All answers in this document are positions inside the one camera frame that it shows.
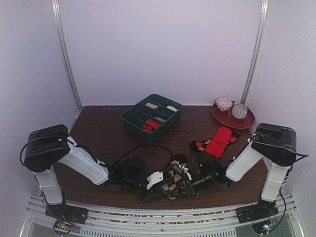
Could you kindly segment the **brown argyle sock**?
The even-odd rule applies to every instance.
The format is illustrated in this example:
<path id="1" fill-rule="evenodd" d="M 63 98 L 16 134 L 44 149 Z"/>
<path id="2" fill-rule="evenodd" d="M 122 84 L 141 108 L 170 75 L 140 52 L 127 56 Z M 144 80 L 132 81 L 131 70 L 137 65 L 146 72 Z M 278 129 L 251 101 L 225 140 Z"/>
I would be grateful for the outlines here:
<path id="1" fill-rule="evenodd" d="M 169 185 L 169 189 L 171 190 L 171 197 L 168 197 L 170 200 L 175 200 L 177 197 L 172 197 L 172 190 L 175 188 L 175 184 L 182 181 L 182 175 L 178 174 L 174 166 L 184 165 L 187 166 L 188 159 L 184 154 L 176 154 L 171 162 L 164 168 L 164 180 L 165 184 Z"/>

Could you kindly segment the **green compartment tray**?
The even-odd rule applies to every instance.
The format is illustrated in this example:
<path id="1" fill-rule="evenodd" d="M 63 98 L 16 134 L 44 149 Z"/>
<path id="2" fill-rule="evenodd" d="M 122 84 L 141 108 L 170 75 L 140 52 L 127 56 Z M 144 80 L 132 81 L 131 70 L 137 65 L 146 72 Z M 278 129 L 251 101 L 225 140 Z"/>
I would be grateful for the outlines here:
<path id="1" fill-rule="evenodd" d="M 146 103 L 156 104 L 159 107 L 155 110 L 145 106 Z M 178 109 L 177 112 L 167 109 L 168 105 L 174 106 Z M 156 141 L 163 133 L 165 133 L 175 122 L 177 122 L 181 117 L 183 105 L 173 101 L 169 98 L 161 96 L 159 94 L 151 94 L 146 98 L 142 99 L 140 102 L 132 106 L 131 108 L 124 111 L 120 118 L 122 120 L 123 126 L 128 131 L 137 135 L 141 139 L 147 142 Z M 160 117 L 165 119 L 165 122 L 161 122 L 155 117 Z M 145 132 L 142 128 L 142 124 L 146 124 L 146 120 L 152 119 L 160 123 L 159 128 L 153 128 L 152 133 Z"/>

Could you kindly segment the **red snowflake sock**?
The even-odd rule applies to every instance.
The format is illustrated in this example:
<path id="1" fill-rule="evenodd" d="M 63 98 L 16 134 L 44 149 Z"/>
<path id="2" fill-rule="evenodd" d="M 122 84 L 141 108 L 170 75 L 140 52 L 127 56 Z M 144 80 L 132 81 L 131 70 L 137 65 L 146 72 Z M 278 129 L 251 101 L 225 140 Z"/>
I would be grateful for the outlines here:
<path id="1" fill-rule="evenodd" d="M 147 133 L 152 133 L 153 131 L 153 127 L 147 124 L 142 124 L 141 128 Z"/>

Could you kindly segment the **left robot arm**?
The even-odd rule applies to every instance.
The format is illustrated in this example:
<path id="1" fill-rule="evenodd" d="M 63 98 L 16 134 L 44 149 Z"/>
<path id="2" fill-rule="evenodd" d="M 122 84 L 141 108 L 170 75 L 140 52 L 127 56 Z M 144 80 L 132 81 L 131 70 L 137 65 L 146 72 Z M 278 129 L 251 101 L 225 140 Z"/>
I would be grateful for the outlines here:
<path id="1" fill-rule="evenodd" d="M 56 163 L 66 165 L 106 190 L 126 188 L 146 192 L 165 179 L 163 171 L 146 174 L 147 164 L 140 157 L 122 156 L 114 164 L 106 164 L 95 158 L 89 147 L 78 144 L 63 124 L 31 132 L 20 150 L 19 160 L 32 172 L 46 204 L 52 206 L 52 212 L 60 219 L 67 219 L 71 208 L 64 203 L 64 192 L 54 171 Z"/>

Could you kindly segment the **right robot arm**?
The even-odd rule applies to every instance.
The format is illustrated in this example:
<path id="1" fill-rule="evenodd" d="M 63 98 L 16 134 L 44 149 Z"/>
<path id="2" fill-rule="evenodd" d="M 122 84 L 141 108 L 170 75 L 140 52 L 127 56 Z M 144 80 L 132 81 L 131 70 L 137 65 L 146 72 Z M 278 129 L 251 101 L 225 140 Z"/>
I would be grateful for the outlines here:
<path id="1" fill-rule="evenodd" d="M 256 217 L 265 217 L 272 210 L 272 203 L 279 196 L 294 163 L 307 155 L 296 151 L 297 134 L 294 129 L 260 123 L 238 155 L 227 166 L 223 166 L 219 158 L 226 147 L 238 139 L 239 136 L 231 129 L 221 127 L 213 139 L 192 142 L 191 148 L 201 153 L 196 158 L 200 173 L 194 175 L 189 171 L 185 156 L 175 156 L 168 166 L 172 182 L 167 196 L 170 199 L 195 196 L 200 187 L 209 183 L 228 189 L 265 158 L 271 162 L 271 167 L 261 191 L 260 202 L 253 207 Z"/>

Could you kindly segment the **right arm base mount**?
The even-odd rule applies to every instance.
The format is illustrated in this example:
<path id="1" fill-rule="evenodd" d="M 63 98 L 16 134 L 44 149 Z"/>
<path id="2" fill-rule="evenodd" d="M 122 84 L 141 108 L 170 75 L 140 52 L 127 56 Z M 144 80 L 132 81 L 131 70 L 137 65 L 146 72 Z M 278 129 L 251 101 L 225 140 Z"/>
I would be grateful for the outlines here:
<path id="1" fill-rule="evenodd" d="M 278 214 L 276 202 L 258 201 L 256 204 L 236 209 L 237 218 L 240 224 L 251 222 L 252 230 L 259 234 L 268 234 L 274 224 L 272 217 Z"/>

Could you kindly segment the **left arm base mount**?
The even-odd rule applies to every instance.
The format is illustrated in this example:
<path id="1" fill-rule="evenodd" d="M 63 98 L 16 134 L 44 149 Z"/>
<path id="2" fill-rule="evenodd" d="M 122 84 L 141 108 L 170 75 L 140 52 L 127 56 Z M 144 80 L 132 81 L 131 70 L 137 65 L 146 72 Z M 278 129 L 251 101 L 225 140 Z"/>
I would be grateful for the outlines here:
<path id="1" fill-rule="evenodd" d="M 88 216 L 86 208 L 70 206 L 64 202 L 58 205 L 45 204 L 45 206 L 45 214 L 56 219 L 52 229 L 60 236 L 69 234 L 76 224 L 85 224 Z"/>

